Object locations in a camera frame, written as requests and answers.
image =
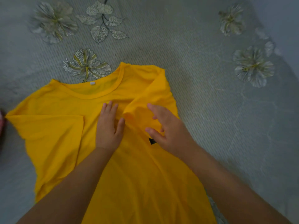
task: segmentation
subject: person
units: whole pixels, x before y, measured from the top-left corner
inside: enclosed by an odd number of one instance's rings
[[[229,223],[290,223],[197,145],[183,122],[168,109],[153,104],[147,106],[153,112],[153,119],[161,123],[161,132],[165,132],[165,136],[152,128],[146,128],[145,131],[196,174]],[[97,123],[95,150],[17,224],[82,222],[99,178],[123,137],[123,118],[119,120],[117,128],[114,128],[117,108],[118,105],[113,106],[111,101],[103,104]]]

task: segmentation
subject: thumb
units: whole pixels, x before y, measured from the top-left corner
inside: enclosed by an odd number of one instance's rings
[[[166,141],[166,138],[153,128],[147,127],[145,128],[145,131],[160,145],[164,144]]]
[[[117,128],[116,128],[116,135],[123,135],[123,129],[125,128],[125,119],[121,118],[118,121]]]

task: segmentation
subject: finger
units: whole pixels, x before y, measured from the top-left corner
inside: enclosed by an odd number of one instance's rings
[[[105,112],[106,107],[107,107],[107,104],[104,103],[103,106],[102,106],[101,114],[103,114]]]
[[[113,119],[115,119],[115,115],[116,115],[117,108],[118,108],[118,104],[115,104],[115,105],[111,108],[110,114],[112,115],[112,118],[113,118]]]
[[[167,123],[167,121],[169,120],[169,118],[171,118],[172,116],[174,116],[170,110],[168,110],[165,107],[162,107],[160,105],[153,105],[148,103],[147,107],[149,110],[152,111],[152,113],[154,113],[154,116],[157,117],[157,119],[159,120],[159,122],[164,125],[165,123]]]
[[[119,121],[118,121],[118,124],[117,124],[117,128],[116,128],[116,132],[115,134],[117,136],[121,136],[123,135],[123,129],[125,128],[125,119],[124,118],[121,118]]]
[[[162,136],[158,131],[153,128],[147,127],[145,131],[154,139],[158,144],[163,145],[166,142],[166,138]]]
[[[112,107],[112,101],[109,101],[109,103],[108,103],[108,105],[106,107],[106,112],[110,112],[111,107]]]

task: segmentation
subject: yellow fabric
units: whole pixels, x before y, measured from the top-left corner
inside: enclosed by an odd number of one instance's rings
[[[124,137],[103,171],[82,223],[216,223],[204,187],[178,158],[151,145],[145,127],[160,130],[147,103],[178,116],[163,69],[121,63],[111,75],[80,84],[54,79],[7,118],[25,139],[41,200],[95,148],[104,102],[119,104]]]

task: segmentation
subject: folded sleeve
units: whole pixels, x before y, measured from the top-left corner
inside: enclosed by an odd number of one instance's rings
[[[6,118],[25,140],[37,173],[36,201],[43,198],[76,166],[83,116],[14,115]]]
[[[165,77],[164,69],[159,68],[157,77],[125,108],[123,112],[127,124],[139,128],[150,137],[144,129],[146,127],[151,127],[159,131],[161,129],[161,124],[158,120],[152,119],[153,113],[147,108],[147,103],[166,107],[178,117],[176,101],[170,91],[170,86]]]

